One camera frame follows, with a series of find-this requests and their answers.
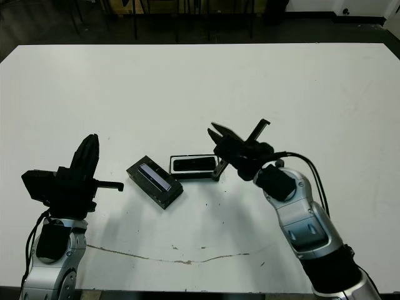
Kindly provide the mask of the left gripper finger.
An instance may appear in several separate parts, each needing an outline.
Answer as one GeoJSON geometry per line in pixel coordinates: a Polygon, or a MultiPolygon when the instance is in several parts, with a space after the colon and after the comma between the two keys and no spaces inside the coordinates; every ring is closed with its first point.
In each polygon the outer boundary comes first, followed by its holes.
{"type": "Polygon", "coordinates": [[[95,173],[99,161],[99,138],[93,135],[93,155],[92,155],[92,174],[95,173]]]}
{"type": "Polygon", "coordinates": [[[94,135],[90,134],[83,139],[79,147],[74,153],[71,161],[71,169],[80,169],[81,171],[88,171],[91,163],[91,153],[93,147],[94,135]]]}

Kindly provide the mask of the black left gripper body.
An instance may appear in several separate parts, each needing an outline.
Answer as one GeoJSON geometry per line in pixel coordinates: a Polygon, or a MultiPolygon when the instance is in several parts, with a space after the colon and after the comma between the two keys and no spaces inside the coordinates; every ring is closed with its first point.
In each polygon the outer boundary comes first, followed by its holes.
{"type": "Polygon", "coordinates": [[[94,171],[60,167],[51,189],[49,213],[54,218],[84,219],[96,209],[94,197],[99,188],[122,192],[124,184],[115,181],[99,181],[94,171]]]}

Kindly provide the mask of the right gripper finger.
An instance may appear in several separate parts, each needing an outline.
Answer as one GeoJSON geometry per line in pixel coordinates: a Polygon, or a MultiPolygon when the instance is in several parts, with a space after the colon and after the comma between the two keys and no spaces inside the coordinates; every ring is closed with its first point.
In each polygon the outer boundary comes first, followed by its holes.
{"type": "Polygon", "coordinates": [[[213,127],[211,130],[211,139],[215,144],[221,144],[225,141],[241,142],[241,138],[231,129],[215,122],[212,122],[211,126],[213,127]]]}
{"type": "Polygon", "coordinates": [[[229,137],[229,131],[227,129],[207,129],[207,133],[210,138],[213,140],[215,145],[220,148],[226,148],[231,142],[229,137]]]}

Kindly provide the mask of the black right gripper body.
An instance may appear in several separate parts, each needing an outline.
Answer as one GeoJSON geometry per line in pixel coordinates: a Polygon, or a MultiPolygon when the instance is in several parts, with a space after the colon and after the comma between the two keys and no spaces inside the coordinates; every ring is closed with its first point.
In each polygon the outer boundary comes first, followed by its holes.
{"type": "Polygon", "coordinates": [[[231,141],[228,147],[216,146],[214,154],[220,158],[220,162],[212,173],[212,179],[218,181],[227,166],[232,165],[243,180],[252,180],[262,164],[274,154],[272,146],[257,141],[268,125],[269,121],[261,119],[246,140],[231,141]]]}

